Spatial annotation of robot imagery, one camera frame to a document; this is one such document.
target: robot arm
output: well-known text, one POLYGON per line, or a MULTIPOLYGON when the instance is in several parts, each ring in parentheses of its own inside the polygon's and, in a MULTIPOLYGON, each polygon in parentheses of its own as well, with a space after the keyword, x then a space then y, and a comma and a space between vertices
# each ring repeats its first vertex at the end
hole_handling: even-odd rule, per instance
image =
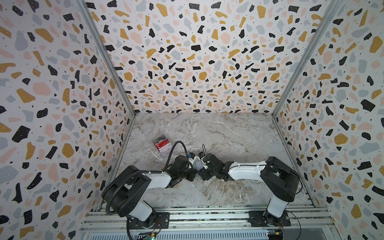
POLYGON ((267 210, 262 213, 263 225, 258 226, 266 224, 278 226, 283 221, 285 208, 294 200, 300 181, 299 174, 292 168, 276 157, 269 157, 266 161, 257 163, 223 163, 211 153, 207 155, 200 153, 197 159, 201 160, 204 166, 199 171, 192 168, 188 157, 181 155, 176 157, 172 165, 164 168, 165 172, 140 171, 135 166, 127 167, 102 193, 102 198, 110 202, 107 204, 106 212, 109 213, 109 207, 112 207, 120 217, 137 218, 137 222, 143 228, 149 228, 154 224, 156 211, 145 201, 140 200, 145 190, 173 187, 182 179, 193 181, 198 173, 202 180, 209 180, 215 176, 224 181, 251 179, 265 182, 274 196, 267 210), (127 176, 134 175, 135 172, 138 174, 127 180, 127 176))

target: black cable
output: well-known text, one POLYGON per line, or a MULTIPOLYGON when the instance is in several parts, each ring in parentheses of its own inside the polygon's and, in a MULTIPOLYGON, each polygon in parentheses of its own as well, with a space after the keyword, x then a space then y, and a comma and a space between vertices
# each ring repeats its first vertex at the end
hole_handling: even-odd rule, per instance
POLYGON ((120 184, 119 186, 116 188, 116 190, 113 192, 113 194, 111 195, 111 197, 109 198, 108 202, 107 202, 107 205, 105 207, 105 213, 107 215, 110 215, 110 214, 115 214, 117 212, 116 211, 113 211, 111 212, 110 208, 111 208, 111 204, 112 204, 112 201, 115 199, 117 193, 120 191, 120 189, 122 189, 122 187, 128 183, 128 181, 130 181, 134 176, 138 175, 138 174, 142 174, 142 173, 162 173, 162 171, 158 171, 158 170, 155 170, 155 171, 149 171, 149 170, 138 170, 138 171, 135 171, 131 174, 128 175, 128 177, 126 177, 120 184))
POLYGON ((287 173, 290 173, 290 174, 294 175, 294 176, 295 176, 297 179, 299 179, 299 181, 300 181, 301 188, 300 188, 300 190, 299 190, 297 193, 295 193, 295 195, 297 195, 297 194, 298 194, 299 192, 301 192, 301 190, 303 189, 303 182, 301 181, 301 179, 300 179, 299 176, 297 176, 297 175, 294 174, 293 172, 290 172, 290 171, 288 171, 288 170, 285 170, 284 168, 277 167, 277 166, 273 166, 273 165, 268 165, 268 164, 263 164, 263 165, 240 165, 240 166, 233 166, 233 167, 230 167, 230 168, 228 169, 228 171, 229 171, 231 168, 234 168, 234 167, 241 167, 241 166, 251 166, 251 167, 256 167, 256 166, 270 166, 270 167, 275 167, 275 168, 284 170, 284 171, 286 171, 287 173))
POLYGON ((184 151, 185 151, 185 156, 188 157, 188 153, 187 153, 187 148, 185 147, 184 143, 182 141, 177 141, 173 144, 170 152, 169 152, 169 155, 168 155, 168 159, 167 159, 167 163, 166 165, 164 166, 164 168, 162 169, 162 171, 164 172, 167 168, 168 168, 168 164, 169 164, 169 160, 172 156, 172 153, 173 153, 173 150, 175 149, 175 146, 178 144, 178 143, 181 143, 181 145, 183 145, 183 148, 184 148, 184 151))
POLYGON ((290 214, 292 214, 297 219, 297 222, 299 223, 300 233, 299 233, 299 236, 296 238, 296 240, 298 240, 300 238, 300 236, 301 236, 301 224, 300 224, 300 221, 299 221, 299 219, 293 213, 291 213, 291 211, 289 211, 289 210, 286 210, 286 211, 289 212, 290 214))

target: package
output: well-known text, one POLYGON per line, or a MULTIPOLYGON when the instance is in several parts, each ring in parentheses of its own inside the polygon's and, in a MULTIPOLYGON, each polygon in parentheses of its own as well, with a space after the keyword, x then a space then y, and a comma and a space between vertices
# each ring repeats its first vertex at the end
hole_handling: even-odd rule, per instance
POLYGON ((157 150, 163 158, 168 157, 172 148, 172 143, 164 135, 155 138, 153 140, 153 144, 156 146, 157 150))

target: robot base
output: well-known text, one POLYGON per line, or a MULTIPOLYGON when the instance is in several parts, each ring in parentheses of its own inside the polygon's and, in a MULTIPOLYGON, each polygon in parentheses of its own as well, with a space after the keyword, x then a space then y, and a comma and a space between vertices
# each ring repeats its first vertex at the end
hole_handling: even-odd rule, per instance
POLYGON ((285 210, 280 218, 276 218, 271 214, 265 217, 265 213, 266 211, 249 211, 248 222, 251 223, 252 227, 265 227, 271 225, 275 227, 281 227, 281 222, 286 227, 291 225, 291 221, 289 221, 288 214, 285 210))
MULTIPOLYGON (((137 218, 134 218, 132 222, 129 224, 129 229, 140 229, 140 230, 146 229, 141 226, 140 222, 141 222, 140 220, 138 220, 137 218)), ((160 229, 160 227, 161 229, 167 229, 169 226, 169 212, 156 212, 155 223, 156 223, 156 229, 160 229)))

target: terrazzo wallpaper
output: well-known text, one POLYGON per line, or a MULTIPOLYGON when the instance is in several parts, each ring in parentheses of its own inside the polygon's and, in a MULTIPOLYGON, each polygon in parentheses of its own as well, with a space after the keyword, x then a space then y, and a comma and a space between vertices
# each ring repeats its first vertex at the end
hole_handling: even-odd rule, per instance
POLYGON ((138 112, 270 112, 330 1, 86 0, 138 112))
POLYGON ((277 120, 343 239, 384 239, 384 2, 344 1, 277 120))
POLYGON ((1 1, 0 37, 0 239, 77 239, 126 106, 73 1, 1 1))

